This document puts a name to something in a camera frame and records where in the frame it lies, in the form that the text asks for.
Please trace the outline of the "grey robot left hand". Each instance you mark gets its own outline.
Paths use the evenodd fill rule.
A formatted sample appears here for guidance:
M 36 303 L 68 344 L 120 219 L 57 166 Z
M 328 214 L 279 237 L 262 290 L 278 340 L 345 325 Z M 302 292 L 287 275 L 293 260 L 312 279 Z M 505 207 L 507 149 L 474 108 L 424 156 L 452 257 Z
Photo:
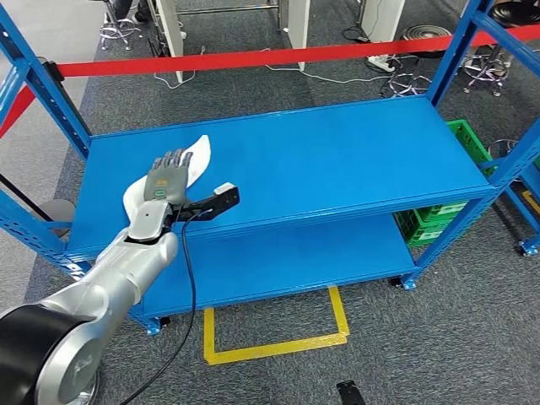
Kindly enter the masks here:
M 146 178 L 144 199 L 183 205 L 186 201 L 189 169 L 192 156 L 192 152 L 180 148 L 156 158 Z

